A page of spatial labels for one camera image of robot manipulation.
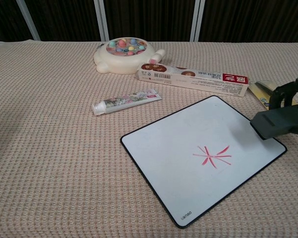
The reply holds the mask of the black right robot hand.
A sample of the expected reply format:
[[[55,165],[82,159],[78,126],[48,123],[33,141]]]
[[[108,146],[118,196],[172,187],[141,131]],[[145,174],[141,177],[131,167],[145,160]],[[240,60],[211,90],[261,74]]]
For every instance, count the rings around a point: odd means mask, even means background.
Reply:
[[[280,108],[282,102],[284,107],[291,106],[296,93],[298,93],[298,77],[295,81],[279,86],[272,92],[269,110]]]

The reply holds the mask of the dark green board eraser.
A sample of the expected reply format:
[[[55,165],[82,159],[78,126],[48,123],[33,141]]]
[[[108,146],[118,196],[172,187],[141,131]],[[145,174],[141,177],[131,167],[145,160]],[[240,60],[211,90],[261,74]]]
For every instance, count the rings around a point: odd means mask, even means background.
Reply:
[[[298,134],[298,105],[259,112],[250,125],[263,140]]]

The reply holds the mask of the silver black razor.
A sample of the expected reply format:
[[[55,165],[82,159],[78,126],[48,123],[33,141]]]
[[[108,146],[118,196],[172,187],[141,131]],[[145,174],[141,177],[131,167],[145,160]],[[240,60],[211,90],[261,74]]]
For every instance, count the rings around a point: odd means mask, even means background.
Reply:
[[[267,87],[262,82],[255,82],[255,85],[263,92],[265,92],[267,95],[271,96],[273,94],[273,90],[271,90],[269,87]]]

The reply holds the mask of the yellow razor blister card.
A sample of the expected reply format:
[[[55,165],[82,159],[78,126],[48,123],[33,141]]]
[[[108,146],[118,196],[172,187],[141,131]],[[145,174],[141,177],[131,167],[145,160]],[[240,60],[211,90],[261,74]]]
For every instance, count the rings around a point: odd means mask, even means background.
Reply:
[[[269,95],[267,95],[265,92],[261,91],[256,85],[255,82],[250,82],[249,83],[249,90],[254,94],[254,96],[260,101],[260,103],[265,107],[266,110],[270,109],[270,97]],[[267,87],[269,87],[271,90],[273,90],[273,92],[277,89],[277,88],[284,88],[283,85],[277,85],[276,83],[269,81],[269,80],[262,80],[259,81],[262,82],[263,84],[265,84]]]

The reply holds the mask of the long white red paper box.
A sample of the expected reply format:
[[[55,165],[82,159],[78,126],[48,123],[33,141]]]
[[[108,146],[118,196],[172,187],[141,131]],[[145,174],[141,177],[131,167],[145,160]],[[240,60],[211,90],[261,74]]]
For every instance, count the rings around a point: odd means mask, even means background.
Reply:
[[[248,77],[221,72],[146,63],[136,76],[141,81],[196,89],[212,93],[243,97],[248,89]]]

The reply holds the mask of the white board with black rim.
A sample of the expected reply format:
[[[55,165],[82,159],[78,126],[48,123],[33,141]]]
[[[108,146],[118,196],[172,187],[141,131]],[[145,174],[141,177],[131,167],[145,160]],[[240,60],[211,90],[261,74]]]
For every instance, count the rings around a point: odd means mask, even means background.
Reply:
[[[185,228],[287,148],[211,96],[121,138],[176,226]]]

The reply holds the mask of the floral toothpaste tube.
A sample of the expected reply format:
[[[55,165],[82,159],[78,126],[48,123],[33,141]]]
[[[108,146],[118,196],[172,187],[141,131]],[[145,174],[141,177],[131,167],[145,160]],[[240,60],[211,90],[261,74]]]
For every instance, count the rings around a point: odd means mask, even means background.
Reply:
[[[94,115],[100,116],[102,114],[110,114],[161,99],[162,97],[154,89],[150,89],[105,99],[96,105],[92,105],[92,109]]]

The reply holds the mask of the cream toy fishing game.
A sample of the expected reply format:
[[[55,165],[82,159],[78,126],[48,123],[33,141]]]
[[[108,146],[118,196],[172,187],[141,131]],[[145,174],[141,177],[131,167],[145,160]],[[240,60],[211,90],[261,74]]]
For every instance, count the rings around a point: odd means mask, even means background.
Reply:
[[[99,73],[135,74],[145,63],[159,63],[164,49],[155,50],[147,41],[135,37],[121,37],[101,44],[94,53]]]

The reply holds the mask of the beige waffle tablecloth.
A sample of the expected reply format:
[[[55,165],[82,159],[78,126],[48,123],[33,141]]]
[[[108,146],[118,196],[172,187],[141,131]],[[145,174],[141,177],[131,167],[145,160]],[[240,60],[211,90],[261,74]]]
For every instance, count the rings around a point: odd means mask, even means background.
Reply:
[[[120,138],[210,95],[99,74],[98,42],[0,43],[0,238],[298,238],[298,135],[287,153],[185,229]],[[92,105],[154,89],[110,114]]]

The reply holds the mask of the white frame post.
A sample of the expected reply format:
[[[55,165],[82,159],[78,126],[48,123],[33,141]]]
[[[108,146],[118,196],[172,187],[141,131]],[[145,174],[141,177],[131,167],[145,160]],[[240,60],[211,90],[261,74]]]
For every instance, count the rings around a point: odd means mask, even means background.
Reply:
[[[37,28],[33,22],[32,16],[28,10],[25,0],[16,0],[16,3],[22,13],[22,16],[27,24],[27,27],[28,27],[33,39],[35,41],[40,41],[41,39],[40,39],[39,33],[38,33]]]
[[[107,42],[109,41],[110,37],[109,37],[108,26],[107,26],[104,0],[93,0],[93,2],[94,2],[95,12],[97,16],[97,22],[98,22],[101,41]]]
[[[190,31],[190,42],[198,42],[202,25],[203,12],[206,0],[195,0]]]

